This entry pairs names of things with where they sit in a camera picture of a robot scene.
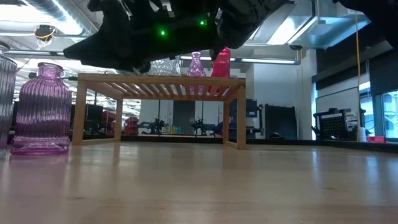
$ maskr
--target wooden floor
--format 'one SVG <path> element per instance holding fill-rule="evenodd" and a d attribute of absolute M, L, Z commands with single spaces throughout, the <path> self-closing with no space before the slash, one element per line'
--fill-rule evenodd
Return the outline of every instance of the wooden floor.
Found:
<path fill-rule="evenodd" d="M 397 156 L 250 148 L 117 143 L 0 161 L 0 223 L 397 223 Z"/>

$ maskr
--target slatted wooden table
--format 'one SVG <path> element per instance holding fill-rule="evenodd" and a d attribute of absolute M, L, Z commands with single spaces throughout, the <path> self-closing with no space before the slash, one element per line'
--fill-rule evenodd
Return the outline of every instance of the slatted wooden table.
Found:
<path fill-rule="evenodd" d="M 246 147 L 246 80 L 243 78 L 129 76 L 78 74 L 73 145 L 121 140 L 123 99 L 223 101 L 223 142 L 236 149 Z M 91 89 L 117 101 L 114 139 L 83 141 L 86 92 Z M 229 104 L 238 99 L 236 143 L 229 141 Z"/>

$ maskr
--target glass vase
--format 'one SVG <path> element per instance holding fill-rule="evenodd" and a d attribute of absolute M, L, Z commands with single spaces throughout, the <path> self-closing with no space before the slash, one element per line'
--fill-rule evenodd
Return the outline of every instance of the glass vase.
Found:
<path fill-rule="evenodd" d="M 58 65 L 39 63 L 37 77 L 22 86 L 11 154 L 68 152 L 72 93 L 60 79 L 62 70 Z"/>
<path fill-rule="evenodd" d="M 0 158 L 6 156 L 17 72 L 17 64 L 3 56 L 8 50 L 9 46 L 0 42 Z"/>
<path fill-rule="evenodd" d="M 189 77 L 206 77 L 205 70 L 203 69 L 203 65 L 200 61 L 200 52 L 193 52 L 192 53 L 192 62 L 188 69 L 188 76 Z M 195 94 L 195 90 L 193 86 L 189 86 L 191 95 Z M 200 94 L 203 93 L 203 86 L 199 86 Z"/>
<path fill-rule="evenodd" d="M 180 57 L 176 57 L 174 60 L 169 58 L 154 60 L 150 63 L 150 70 L 147 74 L 158 76 L 180 76 Z M 163 88 L 163 91 L 169 92 L 165 85 L 160 84 L 160 86 Z M 174 94 L 178 94 L 174 86 L 172 86 L 172 91 Z"/>
<path fill-rule="evenodd" d="M 213 71 L 211 77 L 224 77 L 229 78 L 231 75 L 231 51 L 227 48 L 223 49 L 217 56 L 216 60 L 213 62 Z M 210 92 L 213 87 L 209 86 L 208 91 Z"/>

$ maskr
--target robotic arm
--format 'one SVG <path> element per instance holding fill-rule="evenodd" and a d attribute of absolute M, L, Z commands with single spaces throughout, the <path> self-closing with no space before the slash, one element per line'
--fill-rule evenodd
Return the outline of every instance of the robotic arm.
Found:
<path fill-rule="evenodd" d="M 150 1 L 159 9 L 153 10 Z M 153 60 L 198 50 L 210 49 L 215 59 L 225 47 L 242 46 L 288 0 L 170 0 L 172 12 L 160 0 L 150 1 L 91 0 L 88 9 L 103 11 L 103 24 L 66 48 L 65 56 L 84 65 L 140 72 L 149 71 Z"/>

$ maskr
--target ribbed glass vase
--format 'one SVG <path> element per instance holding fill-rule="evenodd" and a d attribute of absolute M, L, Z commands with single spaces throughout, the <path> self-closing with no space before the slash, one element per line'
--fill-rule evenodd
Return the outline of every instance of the ribbed glass vase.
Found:
<path fill-rule="evenodd" d="M 3 56 L 3 52 L 8 50 L 9 46 L 0 42 L 0 158 L 6 156 L 17 71 L 17 64 Z"/>
<path fill-rule="evenodd" d="M 203 69 L 203 65 L 200 61 L 200 52 L 193 52 L 192 53 L 192 62 L 188 69 L 188 76 L 189 77 L 206 77 L 205 70 Z M 189 87 L 191 95 L 194 95 L 195 90 L 193 86 Z M 200 94 L 203 93 L 203 86 L 199 86 Z"/>
<path fill-rule="evenodd" d="M 39 63 L 37 77 L 22 86 L 11 154 L 68 152 L 72 93 L 60 79 L 62 70 L 58 65 Z"/>

